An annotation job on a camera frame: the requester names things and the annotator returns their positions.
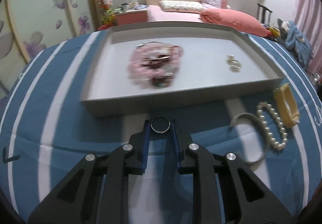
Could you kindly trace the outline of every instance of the pink bed sheet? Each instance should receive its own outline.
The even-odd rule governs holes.
[[[166,12],[162,11],[160,6],[149,5],[147,9],[148,22],[163,21],[181,21],[181,22],[197,22],[202,23],[200,14],[189,12]]]

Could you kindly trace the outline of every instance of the black l-shaped mark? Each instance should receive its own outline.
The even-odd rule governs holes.
[[[7,149],[4,147],[2,151],[2,161],[4,164],[11,162],[11,161],[17,161],[20,159],[20,155],[13,156],[11,158],[7,158]]]

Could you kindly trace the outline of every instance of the blue striped tablecloth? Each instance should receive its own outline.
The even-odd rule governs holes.
[[[231,118],[255,113],[260,101],[276,108],[272,92],[166,110],[153,114],[93,118],[80,103],[84,78],[107,31],[80,36],[39,53],[16,82],[0,124],[0,150],[16,161],[0,162],[0,187],[24,220],[50,190],[88,153],[109,153],[142,130],[154,115],[176,118],[194,142],[224,155],[239,152],[250,160],[262,151],[261,137],[246,121],[229,131]],[[286,74],[301,113],[287,129],[281,151],[269,151],[253,171],[292,215],[300,213],[321,181],[321,102],[295,60],[280,45],[249,35]],[[277,128],[268,123],[275,135]],[[151,140],[143,176],[130,176],[129,215],[133,224],[187,224],[192,217],[192,176],[179,176],[169,139]]]

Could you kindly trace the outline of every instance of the pink striped curtain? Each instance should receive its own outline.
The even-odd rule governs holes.
[[[313,59],[308,71],[322,72],[322,3],[320,0],[298,0],[295,24],[309,39]]]

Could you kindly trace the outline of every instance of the white tray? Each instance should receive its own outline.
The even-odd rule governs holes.
[[[130,78],[127,65],[138,44],[159,41],[180,45],[184,55],[173,83],[155,88]],[[227,55],[241,61],[232,72]],[[155,22],[113,27],[92,63],[82,102],[94,116],[134,114],[236,98],[273,90],[282,71],[233,28],[191,22]]]

